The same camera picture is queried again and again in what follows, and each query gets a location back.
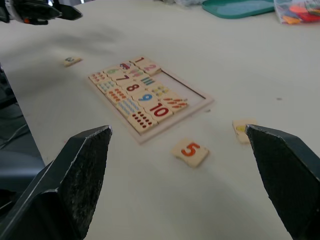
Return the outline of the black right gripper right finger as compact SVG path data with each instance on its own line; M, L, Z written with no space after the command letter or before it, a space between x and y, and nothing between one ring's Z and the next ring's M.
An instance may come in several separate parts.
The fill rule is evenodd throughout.
M320 238L320 158L297 136L245 127L263 186L294 240Z

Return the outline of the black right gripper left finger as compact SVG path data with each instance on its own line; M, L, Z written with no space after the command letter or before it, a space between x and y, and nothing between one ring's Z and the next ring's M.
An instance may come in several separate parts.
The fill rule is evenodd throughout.
M84 239L101 193L111 136L108 125L74 135L49 164L1 151L1 239Z

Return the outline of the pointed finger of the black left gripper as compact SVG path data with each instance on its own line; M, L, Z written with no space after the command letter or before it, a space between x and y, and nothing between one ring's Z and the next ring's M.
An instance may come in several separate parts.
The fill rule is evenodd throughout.
M60 19L75 21L83 17L83 14L73 6L60 4L58 10L61 12Z
M48 17L49 19L55 19L60 17L62 15L62 12L54 8L53 6L49 6L48 14L49 14L49 17Z

